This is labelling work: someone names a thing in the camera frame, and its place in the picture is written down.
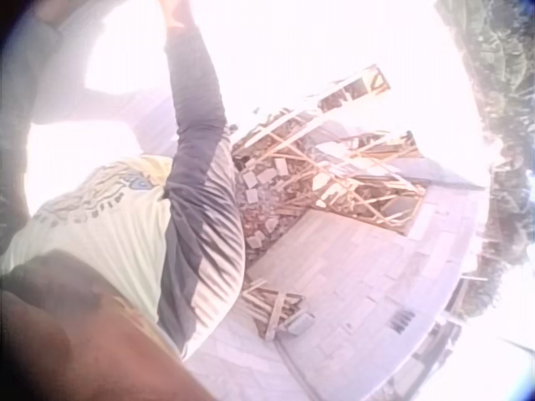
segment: bright sky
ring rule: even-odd
[[[417,400],[520,401],[519,386],[535,386],[535,361],[497,337],[535,348],[534,309],[533,266],[507,274],[502,301],[463,331],[454,353]]]
[[[258,107],[261,113],[291,107],[333,80],[377,63],[393,88],[394,106],[389,107],[388,119],[411,129],[420,150],[431,159],[470,180],[483,185],[488,182],[487,155],[470,81],[432,1],[192,1],[231,122],[247,124],[255,118],[252,111]],[[125,1],[105,16],[102,24],[103,32],[86,69],[85,87],[115,95],[152,91],[169,98],[165,29],[157,2]],[[72,23],[70,31],[69,26],[66,28],[66,45],[77,34],[76,27]],[[68,74],[68,65],[58,68]],[[61,79],[59,75],[53,82]],[[387,114],[381,109],[379,113]],[[108,132],[116,129],[117,121],[108,123]],[[77,130],[89,133],[87,126],[77,126],[92,122],[70,124],[69,129],[65,125],[59,129],[65,135]],[[35,127],[30,144],[43,135],[42,131],[55,129]],[[73,144],[69,149],[72,155],[80,149],[94,155],[93,160],[87,155],[79,158],[86,164],[83,170],[102,163],[98,153],[106,143],[98,138],[104,137],[96,135],[90,148]],[[28,180],[32,185],[43,186],[48,174],[54,174],[56,180],[69,175],[65,178],[68,182],[83,178],[66,164],[45,174],[41,164],[31,162],[43,157],[61,159],[56,149],[65,149],[63,143],[68,141],[63,136],[52,135],[37,142],[44,146],[31,146]],[[127,150],[116,149],[115,155],[136,154],[133,147]],[[38,194],[46,192],[48,197],[53,191],[50,186],[47,190],[28,189],[33,194],[28,198],[30,208],[35,210],[47,199]]]

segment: wooden beam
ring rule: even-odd
[[[284,292],[280,292],[277,295],[277,299],[275,299],[275,305],[273,305],[273,311],[271,317],[269,318],[269,323],[267,324],[266,329],[266,340],[268,341],[271,341],[275,338],[275,332],[277,331],[278,321],[280,320],[283,312],[285,298],[286,294]]]
[[[266,282],[267,281],[264,280],[263,278],[259,278],[259,279],[255,280],[254,282],[252,282],[250,284],[250,287],[248,287],[245,291],[242,291],[242,295],[243,294],[248,294],[249,292],[251,292],[253,290],[256,290],[260,286],[263,286]]]

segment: rubble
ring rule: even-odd
[[[252,248],[252,249],[258,249],[260,247],[262,247],[262,241],[260,241],[258,238],[256,238],[255,236],[249,236],[247,239],[247,244]]]
[[[268,233],[272,233],[275,231],[275,228],[278,226],[278,218],[277,217],[271,217],[267,219],[265,227]]]
[[[232,156],[240,175],[237,203],[247,238],[247,267],[309,209],[404,230],[425,188],[389,173],[385,164],[408,154],[418,156],[411,133],[373,132],[358,138],[338,138],[321,128],[331,111],[366,93],[386,91],[388,84],[380,77],[380,71],[371,67],[365,74],[335,83],[315,95],[317,110],[283,109],[234,145]],[[326,140],[342,151],[330,154],[325,151],[328,147],[318,146]],[[354,160],[362,159],[368,167],[387,171],[386,175],[379,179],[356,176],[362,169],[355,167]],[[399,196],[404,200],[392,201]]]
[[[245,181],[247,188],[249,189],[254,188],[258,184],[257,177],[254,175],[252,171],[248,171],[247,173],[243,174],[242,178]]]
[[[247,203],[258,203],[258,191],[257,190],[246,190],[245,194],[247,196]]]
[[[263,241],[266,240],[266,236],[265,236],[264,233],[261,232],[260,230],[255,231],[254,236],[255,236],[260,242],[263,242]]]
[[[284,158],[275,159],[275,167],[277,168],[277,172],[281,177],[289,175],[288,164],[286,163],[286,159]]]
[[[258,175],[258,180],[260,181],[260,184],[267,184],[269,181],[271,181],[277,175],[278,175],[277,170],[275,170],[275,169],[267,169],[267,170],[263,171],[263,173],[260,173]]]

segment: wooden plank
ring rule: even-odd
[[[282,216],[301,216],[303,209],[302,207],[279,207],[275,210],[275,213]]]
[[[256,133],[251,139],[247,140],[239,150],[237,150],[235,153],[239,154],[242,150],[246,149],[247,147],[255,144],[260,139],[262,139],[264,136],[268,135],[270,132],[274,131],[276,128],[280,127],[284,123],[288,122],[289,120],[297,117],[299,114],[301,114],[303,111],[310,108],[312,105],[316,105],[320,100],[325,99],[326,97],[330,96],[331,94],[338,92],[343,87],[352,84],[356,80],[362,78],[365,74],[369,74],[370,72],[377,72],[379,69],[375,65],[371,65],[366,69],[363,69],[362,71],[359,71],[356,74],[353,74],[349,76],[348,78],[334,84],[332,87],[326,89],[321,94],[318,94],[316,96],[312,96],[311,98],[308,98],[303,101],[301,105],[299,105],[294,111],[291,111],[285,115],[282,115],[279,119],[273,121],[269,126],[263,127],[260,129],[258,133]]]
[[[248,287],[245,291],[242,291],[242,295],[248,294],[249,292],[256,290],[260,286],[263,286],[265,283],[267,283],[267,281],[264,280],[263,278],[259,278],[255,280],[254,282],[251,283],[250,287]]]
[[[248,300],[249,302],[254,303],[255,305],[257,305],[258,307],[260,307],[261,309],[263,309],[264,311],[268,313],[272,311],[272,307],[270,305],[266,304],[265,302],[261,301],[260,299],[254,297],[251,294],[242,294],[242,298]]]
[[[275,291],[275,290],[268,290],[267,288],[258,288],[258,291],[260,292],[266,292],[268,294],[273,294],[273,295],[277,295],[279,293],[279,291]],[[287,292],[286,293],[286,297],[288,298],[297,298],[298,300],[303,300],[305,299],[305,296],[304,295],[299,295],[299,294],[294,294],[292,292]]]
[[[300,309],[298,312],[294,313],[288,319],[284,320],[281,324],[279,324],[278,328],[286,328],[289,324],[295,322],[295,320],[301,315],[303,315],[306,311],[306,309]]]
[[[268,341],[271,341],[275,338],[275,332],[277,331],[278,321],[281,318],[281,313],[283,312],[285,298],[286,294],[284,292],[280,292],[275,300],[275,305],[273,305],[273,311],[271,317],[269,318],[269,323],[267,324],[266,329],[266,340]]]
[[[248,313],[252,318],[254,318],[254,319],[256,319],[256,320],[258,320],[260,322],[263,322],[265,324],[268,324],[269,319],[268,319],[267,315],[263,315],[258,310],[250,307],[245,302],[241,302],[240,300],[238,300],[238,302],[236,302],[236,305],[240,310],[244,311],[245,313]]]

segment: man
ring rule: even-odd
[[[187,0],[160,4],[176,155],[103,166],[13,236],[0,260],[1,399],[211,399],[181,360],[237,298],[242,228],[216,73]],[[26,216],[18,184],[38,74],[71,8],[43,0],[3,52],[4,238]]]

